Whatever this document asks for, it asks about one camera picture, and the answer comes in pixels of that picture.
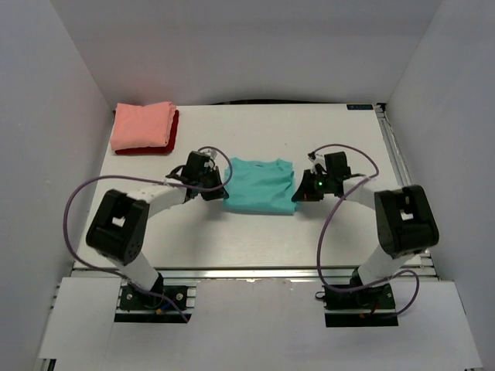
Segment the teal t-shirt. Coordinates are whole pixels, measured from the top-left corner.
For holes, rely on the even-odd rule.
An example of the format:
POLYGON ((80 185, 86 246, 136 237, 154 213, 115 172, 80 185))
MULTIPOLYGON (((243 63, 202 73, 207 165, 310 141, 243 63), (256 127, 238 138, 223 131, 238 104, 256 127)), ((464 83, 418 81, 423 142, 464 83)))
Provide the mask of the teal t-shirt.
POLYGON ((225 210, 232 213, 292 215, 297 204, 294 168, 291 162, 276 159, 271 162, 230 160, 232 168, 224 174, 230 181, 225 186, 229 197, 225 210))

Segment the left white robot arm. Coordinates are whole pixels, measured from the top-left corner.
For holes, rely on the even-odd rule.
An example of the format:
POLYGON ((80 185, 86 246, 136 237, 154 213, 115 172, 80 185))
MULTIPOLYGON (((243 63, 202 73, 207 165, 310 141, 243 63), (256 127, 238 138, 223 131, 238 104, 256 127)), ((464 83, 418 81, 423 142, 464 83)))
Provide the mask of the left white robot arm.
POLYGON ((161 293, 162 276, 142 253, 148 220, 197 196, 205 201, 227 199, 215 164, 219 154, 217 148, 203 147, 190 152, 186 163, 161 182, 132 192, 107 191, 88 228, 86 244, 140 291, 161 293))

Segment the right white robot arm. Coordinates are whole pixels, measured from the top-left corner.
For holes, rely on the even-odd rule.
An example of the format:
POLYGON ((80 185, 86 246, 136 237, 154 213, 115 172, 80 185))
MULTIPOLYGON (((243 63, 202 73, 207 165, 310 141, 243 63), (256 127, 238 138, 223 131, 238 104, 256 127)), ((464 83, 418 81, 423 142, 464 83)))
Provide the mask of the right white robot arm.
POLYGON ((419 185, 388 189, 377 180, 380 169, 376 162, 359 150, 369 161, 371 175, 353 173, 343 151, 319 155, 311 151, 312 168, 303 172, 302 181, 292 196, 295 203, 314 203, 326 195, 337 198, 319 233, 316 248, 316 270, 323 286, 338 293, 354 293, 378 288, 389 280, 413 271, 401 267, 414 256, 422 254, 439 242, 439 229, 425 190, 419 185), (339 208, 345 203, 357 203, 374 211, 378 245, 354 272, 349 288, 337 288, 323 276, 322 251, 326 231, 339 208))

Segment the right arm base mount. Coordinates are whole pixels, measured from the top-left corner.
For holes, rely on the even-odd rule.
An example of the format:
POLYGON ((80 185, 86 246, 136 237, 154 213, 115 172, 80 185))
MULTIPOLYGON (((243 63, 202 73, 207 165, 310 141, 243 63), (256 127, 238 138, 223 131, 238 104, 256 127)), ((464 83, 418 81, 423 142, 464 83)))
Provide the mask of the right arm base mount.
POLYGON ((315 293, 315 299, 323 303, 327 328, 398 326, 394 295, 389 284, 349 293, 323 288, 315 293))

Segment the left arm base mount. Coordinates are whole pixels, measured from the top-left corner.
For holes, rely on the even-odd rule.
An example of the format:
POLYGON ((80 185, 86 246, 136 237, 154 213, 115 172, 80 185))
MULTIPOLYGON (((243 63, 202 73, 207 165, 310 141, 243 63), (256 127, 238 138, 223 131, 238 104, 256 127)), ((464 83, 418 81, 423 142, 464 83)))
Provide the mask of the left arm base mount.
POLYGON ((169 301, 144 294, 122 284, 114 314, 116 323, 182 324, 192 316, 196 287, 191 284, 164 283, 162 295, 169 301))

